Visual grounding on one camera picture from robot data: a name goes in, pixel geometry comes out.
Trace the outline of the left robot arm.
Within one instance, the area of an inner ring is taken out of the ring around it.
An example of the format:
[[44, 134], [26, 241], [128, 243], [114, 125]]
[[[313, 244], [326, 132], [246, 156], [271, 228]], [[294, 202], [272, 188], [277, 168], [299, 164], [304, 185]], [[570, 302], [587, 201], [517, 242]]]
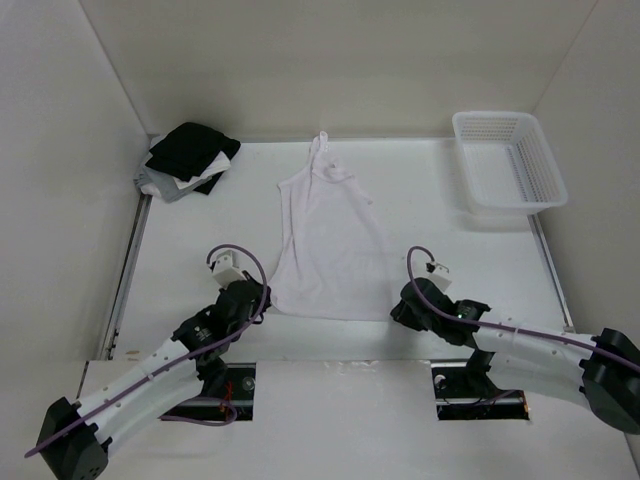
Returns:
[[220, 422], [233, 421], [235, 408], [222, 392], [228, 375], [222, 357], [262, 319], [270, 294], [252, 277], [221, 288], [213, 304], [123, 376], [78, 400], [54, 401], [32, 452], [57, 479], [95, 479], [117, 448], [153, 421], [173, 420], [171, 410], [185, 401], [212, 398], [223, 408]]

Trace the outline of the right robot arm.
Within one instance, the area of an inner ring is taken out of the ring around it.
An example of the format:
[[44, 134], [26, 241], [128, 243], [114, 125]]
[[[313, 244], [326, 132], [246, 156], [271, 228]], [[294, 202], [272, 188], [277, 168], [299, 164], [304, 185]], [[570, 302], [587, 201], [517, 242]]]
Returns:
[[616, 330], [534, 331], [492, 316], [482, 302], [453, 301], [426, 278], [402, 289], [390, 316], [472, 351], [464, 364], [432, 375], [441, 419], [489, 418], [493, 405], [512, 411], [533, 392], [583, 407], [618, 431], [639, 432], [639, 350]]

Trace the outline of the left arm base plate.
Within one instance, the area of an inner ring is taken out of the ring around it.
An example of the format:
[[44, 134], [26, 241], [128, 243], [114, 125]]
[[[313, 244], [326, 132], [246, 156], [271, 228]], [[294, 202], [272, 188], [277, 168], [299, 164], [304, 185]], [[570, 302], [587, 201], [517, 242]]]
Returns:
[[179, 417], [213, 424], [253, 419], [256, 364], [227, 364], [213, 380], [206, 380], [200, 393], [161, 416]]

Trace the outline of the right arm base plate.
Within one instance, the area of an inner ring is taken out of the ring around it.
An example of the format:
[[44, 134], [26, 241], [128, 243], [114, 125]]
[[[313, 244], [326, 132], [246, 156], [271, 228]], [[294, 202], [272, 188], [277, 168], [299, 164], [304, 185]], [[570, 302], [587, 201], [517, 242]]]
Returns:
[[464, 361], [430, 365], [437, 417], [441, 421], [528, 420], [525, 395], [501, 390]]

